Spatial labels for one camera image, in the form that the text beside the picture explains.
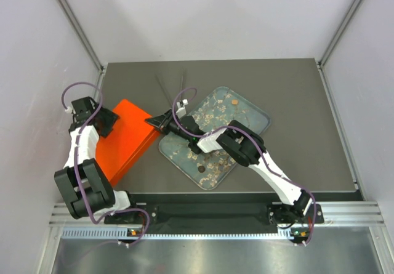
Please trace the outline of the orange box lid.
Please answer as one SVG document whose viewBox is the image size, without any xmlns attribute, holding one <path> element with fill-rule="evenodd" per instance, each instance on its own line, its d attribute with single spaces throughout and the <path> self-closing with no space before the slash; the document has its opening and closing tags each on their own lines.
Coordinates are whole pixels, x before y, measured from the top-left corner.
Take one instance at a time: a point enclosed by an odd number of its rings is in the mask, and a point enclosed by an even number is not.
<svg viewBox="0 0 394 274">
<path fill-rule="evenodd" d="M 100 138 L 96 147 L 96 161 L 110 183 L 110 179 L 115 171 L 115 159 L 121 143 L 130 142 L 138 135 L 143 138 L 154 128 L 145 122 L 151 116 L 132 102 L 124 99 L 113 109 L 119 115 L 119 119 L 113 126 L 112 132 L 107 138 Z"/>
</svg>

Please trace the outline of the silver metal tongs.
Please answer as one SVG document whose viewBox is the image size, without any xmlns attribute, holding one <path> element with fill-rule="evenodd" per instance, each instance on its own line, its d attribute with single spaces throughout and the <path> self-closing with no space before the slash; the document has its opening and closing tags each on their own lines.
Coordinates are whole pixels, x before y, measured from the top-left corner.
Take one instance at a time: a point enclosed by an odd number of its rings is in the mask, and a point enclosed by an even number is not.
<svg viewBox="0 0 394 274">
<path fill-rule="evenodd" d="M 169 106 L 171 107 L 174 99 L 171 97 L 167 87 L 165 86 L 163 78 L 157 73 L 154 73 L 154 77 L 155 77 L 155 80 L 158 83 L 162 93 L 164 94 Z M 183 69 L 182 74 L 181 74 L 181 78 L 180 78 L 180 90 L 181 91 L 184 90 L 184 83 L 185 83 L 186 77 L 187 77 L 187 70 Z"/>
</svg>

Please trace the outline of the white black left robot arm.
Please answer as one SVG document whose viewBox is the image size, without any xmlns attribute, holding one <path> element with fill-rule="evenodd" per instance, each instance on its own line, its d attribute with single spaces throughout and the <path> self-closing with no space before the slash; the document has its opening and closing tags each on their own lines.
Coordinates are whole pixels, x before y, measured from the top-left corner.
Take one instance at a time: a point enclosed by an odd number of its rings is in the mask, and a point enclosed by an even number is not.
<svg viewBox="0 0 394 274">
<path fill-rule="evenodd" d="M 96 160 L 99 139 L 113 130 L 119 116 L 100 107 L 92 97 L 72 101 L 73 122 L 69 128 L 71 147 L 63 169 L 54 180 L 74 219 L 95 213 L 118 212 L 125 222 L 138 219 L 140 209 L 126 191 L 115 191 Z"/>
</svg>

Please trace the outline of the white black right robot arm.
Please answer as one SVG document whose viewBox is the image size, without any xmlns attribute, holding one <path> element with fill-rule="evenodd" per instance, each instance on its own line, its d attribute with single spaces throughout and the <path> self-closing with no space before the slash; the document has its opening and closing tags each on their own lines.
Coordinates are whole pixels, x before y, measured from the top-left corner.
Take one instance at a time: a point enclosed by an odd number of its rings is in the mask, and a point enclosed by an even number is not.
<svg viewBox="0 0 394 274">
<path fill-rule="evenodd" d="M 210 132 L 203 132 L 190 115 L 178 118 L 173 110 L 145 119 L 156 131 L 173 133 L 188 142 L 196 154 L 224 150 L 231 159 L 248 167 L 266 181 L 287 207 L 289 218 L 301 222 L 310 214 L 312 221 L 317 215 L 316 200 L 306 188 L 293 182 L 273 161 L 265 148 L 263 139 L 237 120 Z"/>
</svg>

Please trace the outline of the orange chocolate box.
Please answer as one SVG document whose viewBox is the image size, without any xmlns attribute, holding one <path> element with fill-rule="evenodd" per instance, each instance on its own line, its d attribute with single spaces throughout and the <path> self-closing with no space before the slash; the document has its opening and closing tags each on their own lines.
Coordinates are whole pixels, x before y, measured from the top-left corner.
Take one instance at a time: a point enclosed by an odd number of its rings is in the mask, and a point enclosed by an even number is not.
<svg viewBox="0 0 394 274">
<path fill-rule="evenodd" d="M 127 171 L 140 159 L 158 137 L 159 132 L 152 130 L 143 140 L 142 135 L 138 135 L 130 142 L 123 141 L 121 143 L 119 153 L 115 156 L 115 159 L 118 161 L 115 164 L 116 169 L 110 179 L 113 187 L 119 183 Z"/>
</svg>

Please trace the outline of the dark round chocolate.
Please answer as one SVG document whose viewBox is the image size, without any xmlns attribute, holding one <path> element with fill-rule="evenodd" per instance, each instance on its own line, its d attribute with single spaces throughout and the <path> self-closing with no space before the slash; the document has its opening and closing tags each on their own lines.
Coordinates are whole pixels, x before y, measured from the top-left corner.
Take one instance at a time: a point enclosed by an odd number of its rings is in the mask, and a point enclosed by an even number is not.
<svg viewBox="0 0 394 274">
<path fill-rule="evenodd" d="M 205 170 L 206 170 L 206 168 L 204 166 L 199 166 L 198 167 L 198 172 L 199 173 L 203 173 L 203 172 L 205 172 Z"/>
</svg>

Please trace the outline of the blossom pattern serving tray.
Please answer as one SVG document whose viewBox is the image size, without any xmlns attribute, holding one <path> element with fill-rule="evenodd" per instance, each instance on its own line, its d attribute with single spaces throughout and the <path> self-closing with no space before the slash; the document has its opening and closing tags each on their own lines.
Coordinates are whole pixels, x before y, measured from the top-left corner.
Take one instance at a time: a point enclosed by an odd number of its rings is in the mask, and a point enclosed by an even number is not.
<svg viewBox="0 0 394 274">
<path fill-rule="evenodd" d="M 233 105 L 232 100 L 237 100 L 238 104 Z M 235 119 L 260 135 L 271 123 L 266 112 L 225 86 L 214 89 L 188 114 L 204 132 L 213 131 Z M 159 151 L 203 190 L 215 189 L 236 166 L 236 161 L 224 150 L 197 155 L 190 150 L 187 140 L 173 133 L 161 139 Z M 199 166 L 204 166 L 205 172 L 199 173 Z"/>
</svg>

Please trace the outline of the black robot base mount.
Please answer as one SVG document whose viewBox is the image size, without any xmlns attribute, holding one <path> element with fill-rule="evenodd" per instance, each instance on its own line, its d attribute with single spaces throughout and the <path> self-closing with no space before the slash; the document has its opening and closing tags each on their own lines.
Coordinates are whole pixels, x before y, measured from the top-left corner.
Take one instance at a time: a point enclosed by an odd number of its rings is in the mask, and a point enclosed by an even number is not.
<svg viewBox="0 0 394 274">
<path fill-rule="evenodd" d="M 304 211 L 299 204 L 283 204 L 274 193 L 138 193 L 131 195 L 131 204 L 146 210 L 155 225 L 174 219 L 191 220 L 192 224 L 210 220 L 245 222 L 247 218 L 263 225 L 324 222 L 319 204 L 311 204 Z"/>
</svg>

